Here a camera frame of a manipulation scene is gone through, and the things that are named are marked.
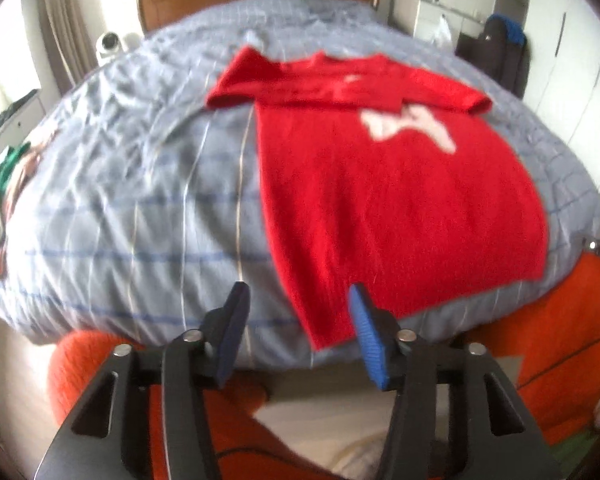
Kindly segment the red knit sweater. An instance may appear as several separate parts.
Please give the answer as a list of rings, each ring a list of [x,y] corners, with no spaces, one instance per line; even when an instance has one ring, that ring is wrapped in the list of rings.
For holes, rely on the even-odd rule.
[[[268,247],[314,349],[352,338],[355,283],[407,318],[543,275],[542,200],[484,93],[381,54],[245,48],[206,103],[253,106]]]

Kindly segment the orange clothing of person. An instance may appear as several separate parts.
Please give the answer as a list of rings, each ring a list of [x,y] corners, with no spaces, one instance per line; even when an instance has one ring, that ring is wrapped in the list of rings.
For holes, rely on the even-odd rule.
[[[564,452],[584,443],[600,404],[600,258],[581,257],[546,296],[470,333],[498,358],[521,359],[518,391],[550,445]],[[204,402],[224,478],[332,478],[256,421],[268,402],[256,374],[235,373]]]

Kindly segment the green and beige clothes pile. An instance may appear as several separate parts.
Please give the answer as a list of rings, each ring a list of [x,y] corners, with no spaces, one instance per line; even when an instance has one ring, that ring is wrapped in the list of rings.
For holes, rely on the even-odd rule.
[[[0,161],[0,278],[6,268],[8,222],[15,212],[21,192],[38,170],[44,151],[58,132],[58,129],[53,129],[43,132],[38,142],[26,141],[9,146]]]

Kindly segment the dark clothes on cabinet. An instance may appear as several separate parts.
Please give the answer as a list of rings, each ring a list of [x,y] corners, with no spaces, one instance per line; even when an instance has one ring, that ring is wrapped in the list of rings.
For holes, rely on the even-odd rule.
[[[0,113],[0,129],[3,127],[4,123],[9,120],[12,116],[14,116],[20,108],[23,108],[26,104],[28,104],[35,96],[38,95],[40,90],[32,89],[25,96],[20,98],[19,100],[12,102]]]

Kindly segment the white window-side cabinet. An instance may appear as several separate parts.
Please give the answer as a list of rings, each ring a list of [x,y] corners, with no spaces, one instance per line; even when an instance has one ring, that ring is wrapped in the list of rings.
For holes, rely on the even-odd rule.
[[[0,154],[8,146],[23,142],[31,131],[42,122],[46,111],[40,93],[40,89],[33,90],[29,94],[29,99],[2,123],[0,128]]]

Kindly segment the white wardrobe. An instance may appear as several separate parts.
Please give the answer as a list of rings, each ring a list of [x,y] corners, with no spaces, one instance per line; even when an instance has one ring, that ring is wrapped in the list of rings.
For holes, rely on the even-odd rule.
[[[569,5],[536,114],[580,158],[600,189],[600,19],[586,0]]]

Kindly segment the black and blue jacket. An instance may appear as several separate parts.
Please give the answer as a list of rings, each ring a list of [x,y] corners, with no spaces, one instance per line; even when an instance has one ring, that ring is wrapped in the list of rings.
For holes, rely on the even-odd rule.
[[[518,22],[502,14],[490,15],[477,38],[460,34],[455,54],[518,99],[524,97],[530,72],[530,50]]]

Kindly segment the white round fan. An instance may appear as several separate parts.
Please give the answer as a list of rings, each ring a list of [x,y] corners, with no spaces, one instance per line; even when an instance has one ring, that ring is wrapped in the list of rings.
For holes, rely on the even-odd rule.
[[[104,66],[124,52],[124,43],[115,32],[104,32],[98,37],[95,49],[98,65]]]

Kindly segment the white plastic bag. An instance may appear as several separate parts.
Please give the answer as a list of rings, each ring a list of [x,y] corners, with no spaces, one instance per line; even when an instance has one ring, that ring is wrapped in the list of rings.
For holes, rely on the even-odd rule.
[[[438,24],[431,37],[431,43],[443,51],[451,53],[455,51],[452,29],[444,14],[440,15]]]

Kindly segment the white nightstand dresser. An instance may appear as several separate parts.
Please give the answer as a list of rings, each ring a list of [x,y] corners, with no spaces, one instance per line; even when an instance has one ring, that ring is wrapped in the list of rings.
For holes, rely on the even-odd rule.
[[[431,37],[441,14],[450,23],[455,51],[461,36],[476,39],[483,31],[483,21],[430,0],[390,0],[388,22],[408,36],[432,44]]]

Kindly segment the beige curtain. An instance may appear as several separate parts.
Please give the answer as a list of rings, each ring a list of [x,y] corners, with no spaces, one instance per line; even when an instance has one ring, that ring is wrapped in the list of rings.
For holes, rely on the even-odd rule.
[[[43,41],[59,92],[65,94],[97,67],[79,0],[38,0]]]

